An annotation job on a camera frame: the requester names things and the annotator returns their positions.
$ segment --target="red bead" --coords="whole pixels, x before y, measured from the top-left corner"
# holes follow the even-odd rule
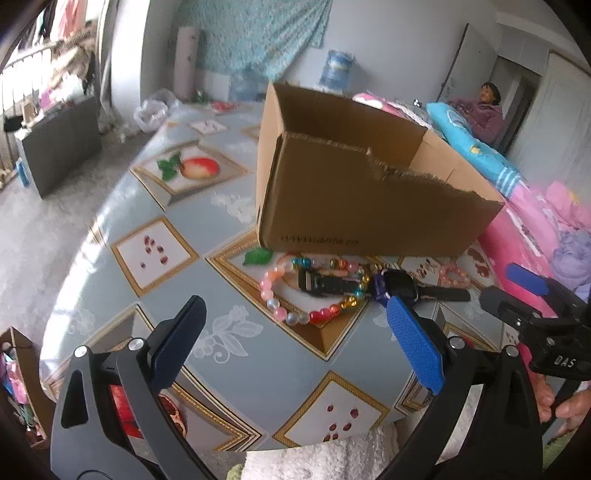
[[[312,325],[318,325],[322,321],[322,315],[320,312],[313,310],[310,312],[310,323]]]
[[[333,304],[329,307],[330,312],[332,313],[333,317],[340,315],[340,306],[337,304]]]
[[[320,311],[320,315],[322,317],[322,321],[323,322],[328,322],[332,317],[332,312],[330,311],[330,309],[322,309]]]

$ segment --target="white wall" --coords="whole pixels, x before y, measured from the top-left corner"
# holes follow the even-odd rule
[[[501,30],[489,0],[333,0],[323,48],[308,48],[285,79],[312,87],[328,50],[344,50],[356,57],[349,90],[430,101],[439,94],[466,23],[497,47]]]
[[[545,64],[548,52],[554,50],[567,57],[579,66],[589,70],[589,65],[573,37],[566,27],[552,11],[552,9],[543,0],[493,0],[498,12],[496,20],[501,25],[514,29],[515,32],[524,33],[522,47],[519,47],[515,39],[511,39],[511,48],[513,50],[531,50],[527,56],[543,56],[544,68],[536,67],[533,69],[530,65],[525,65],[535,71],[545,70]],[[505,37],[515,37],[515,34],[503,34],[503,43],[506,44]],[[519,61],[516,58],[508,56],[511,60]],[[535,65],[538,65],[540,59],[533,59]]]
[[[522,77],[536,86],[540,84],[541,77],[536,73],[502,57],[497,58],[490,81],[496,85],[501,94],[503,117],[507,115]]]
[[[134,123],[134,110],[167,85],[167,39],[181,0],[120,0],[113,32],[111,98],[115,112]]]

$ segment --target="door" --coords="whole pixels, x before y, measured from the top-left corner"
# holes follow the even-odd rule
[[[470,24],[466,25],[460,46],[445,82],[441,84],[438,102],[454,98],[475,99],[480,86],[491,78],[496,51]]]
[[[558,54],[548,68],[507,159],[545,189],[562,181],[591,202],[591,77]]]

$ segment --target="hand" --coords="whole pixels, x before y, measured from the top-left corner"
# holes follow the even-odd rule
[[[556,431],[556,436],[560,437],[567,432],[575,430],[583,423],[590,408],[591,390],[583,390],[575,393],[571,398],[562,402],[556,408],[556,417],[566,419],[566,421]]]
[[[540,421],[549,421],[552,416],[550,407],[556,398],[554,392],[546,382],[544,375],[534,374],[532,386],[534,387],[535,402],[538,405],[538,415]],[[560,437],[567,432],[575,430],[581,423],[591,408],[591,389],[576,393],[570,399],[562,402],[556,408],[556,417],[566,419],[566,422],[560,426],[556,436]]]
[[[556,398],[554,391],[546,382],[546,377],[540,374],[534,374],[532,386],[534,387],[535,402],[538,405],[540,422],[544,423],[545,421],[549,421],[552,416],[552,410],[550,407]]]

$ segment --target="blue patterned curtain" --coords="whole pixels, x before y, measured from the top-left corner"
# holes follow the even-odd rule
[[[245,68],[281,78],[306,47],[320,48],[332,0],[183,0],[171,29],[201,29],[197,66],[219,73]]]

